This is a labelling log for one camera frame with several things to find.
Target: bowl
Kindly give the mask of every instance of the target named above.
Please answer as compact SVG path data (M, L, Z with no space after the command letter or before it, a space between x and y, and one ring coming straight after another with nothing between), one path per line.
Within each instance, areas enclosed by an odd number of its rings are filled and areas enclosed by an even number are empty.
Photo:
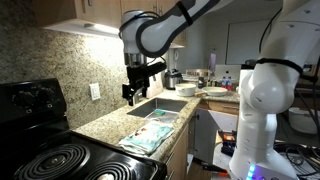
M196 92L196 85L195 84L176 84L176 94L178 96L194 96Z
M228 92L226 88L221 87L204 87L202 90L209 96L225 96Z

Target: ceiling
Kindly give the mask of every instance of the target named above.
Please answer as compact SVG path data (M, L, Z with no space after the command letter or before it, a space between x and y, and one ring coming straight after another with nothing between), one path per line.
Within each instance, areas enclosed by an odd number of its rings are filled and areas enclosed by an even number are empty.
M282 0L233 0L209 14L238 16L244 14L274 14L282 7Z

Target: upper cabinet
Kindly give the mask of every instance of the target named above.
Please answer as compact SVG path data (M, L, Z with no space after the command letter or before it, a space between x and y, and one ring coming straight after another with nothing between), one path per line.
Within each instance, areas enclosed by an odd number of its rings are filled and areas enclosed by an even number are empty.
M170 10L178 0L121 0L121 11L125 13L131 10L153 11L160 16ZM171 43L171 48L187 46L186 30L182 31Z
M33 0L38 25L73 33L92 33L96 24L119 28L119 0Z

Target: drawer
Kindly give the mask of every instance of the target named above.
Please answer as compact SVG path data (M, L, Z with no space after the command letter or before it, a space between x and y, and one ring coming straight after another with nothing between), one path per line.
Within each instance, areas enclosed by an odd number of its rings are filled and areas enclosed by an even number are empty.
M219 111L228 114L239 115L239 104L228 103L228 102L218 102L218 101L208 101L209 109L213 111Z

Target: granite backsplash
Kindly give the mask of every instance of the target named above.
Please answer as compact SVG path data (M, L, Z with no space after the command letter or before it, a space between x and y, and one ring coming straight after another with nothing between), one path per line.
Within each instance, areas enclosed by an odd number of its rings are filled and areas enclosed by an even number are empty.
M58 78L72 129L126 105L121 40L39 28L31 2L0 1L0 83ZM90 83L101 99L91 100Z

